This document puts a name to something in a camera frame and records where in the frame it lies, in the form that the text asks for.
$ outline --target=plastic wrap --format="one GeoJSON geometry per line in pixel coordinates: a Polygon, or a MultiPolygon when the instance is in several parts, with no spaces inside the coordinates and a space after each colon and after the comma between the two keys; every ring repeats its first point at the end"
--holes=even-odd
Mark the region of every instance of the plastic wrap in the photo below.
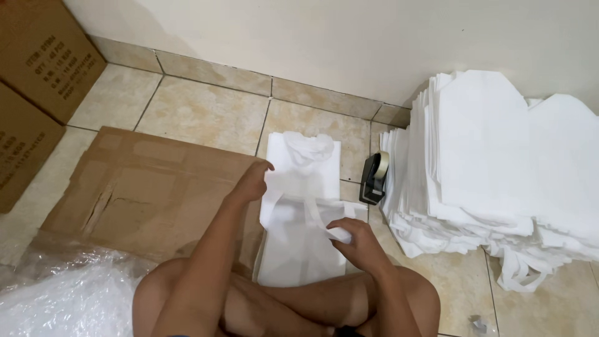
{"type": "Polygon", "coordinates": [[[135,288],[155,263],[40,233],[0,269],[4,336],[132,336],[135,288]]]}

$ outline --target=tape roll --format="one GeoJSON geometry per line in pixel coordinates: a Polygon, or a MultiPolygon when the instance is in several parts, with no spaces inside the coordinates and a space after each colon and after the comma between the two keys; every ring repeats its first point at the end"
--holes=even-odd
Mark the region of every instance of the tape roll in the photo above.
{"type": "Polygon", "coordinates": [[[387,173],[387,169],[389,168],[389,153],[385,151],[378,151],[377,153],[380,154],[380,162],[379,167],[374,173],[374,178],[383,179],[385,173],[387,173]]]}

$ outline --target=tile floor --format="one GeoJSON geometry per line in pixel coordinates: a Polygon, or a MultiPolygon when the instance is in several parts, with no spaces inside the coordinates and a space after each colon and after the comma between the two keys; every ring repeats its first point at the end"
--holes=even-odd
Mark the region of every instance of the tile floor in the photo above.
{"type": "MultiPolygon", "coordinates": [[[[228,89],[110,64],[13,211],[0,215],[0,263],[14,264],[19,259],[103,125],[259,157],[265,155],[271,132],[327,133],[343,146],[343,198],[356,201],[364,159],[378,150],[379,133],[394,127],[239,89],[267,92],[263,80],[248,85],[253,80],[242,76],[242,83],[228,89]]],[[[365,115],[371,118],[372,113],[365,115]]],[[[376,207],[370,207],[368,220],[394,263],[418,271],[437,287],[443,335],[474,336],[469,328],[472,315],[482,316],[501,336],[594,336],[599,331],[599,282],[595,278],[599,278],[599,263],[577,261],[565,266],[532,294],[507,292],[495,282],[498,260],[482,249],[466,255],[409,259],[376,207]]]]}

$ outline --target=white wall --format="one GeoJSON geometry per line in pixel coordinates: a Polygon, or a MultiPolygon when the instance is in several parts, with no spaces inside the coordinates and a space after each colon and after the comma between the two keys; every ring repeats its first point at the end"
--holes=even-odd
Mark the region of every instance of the white wall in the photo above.
{"type": "Polygon", "coordinates": [[[92,35],[411,107],[429,76],[499,70],[599,113],[596,0],[65,0],[92,35]]]}

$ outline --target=cardboard box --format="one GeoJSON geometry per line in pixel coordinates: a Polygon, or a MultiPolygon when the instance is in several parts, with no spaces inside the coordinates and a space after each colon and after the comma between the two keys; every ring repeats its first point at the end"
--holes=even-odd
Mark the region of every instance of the cardboard box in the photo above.
{"type": "MultiPolygon", "coordinates": [[[[223,198],[256,157],[102,127],[44,231],[162,262],[189,256],[223,198]]],[[[262,242],[249,205],[234,269],[251,279],[262,242]]]]}
{"type": "Polygon", "coordinates": [[[61,1],[0,1],[0,79],[61,124],[105,67],[61,1]]]}
{"type": "Polygon", "coordinates": [[[0,83],[0,213],[8,213],[65,133],[0,83]]]}

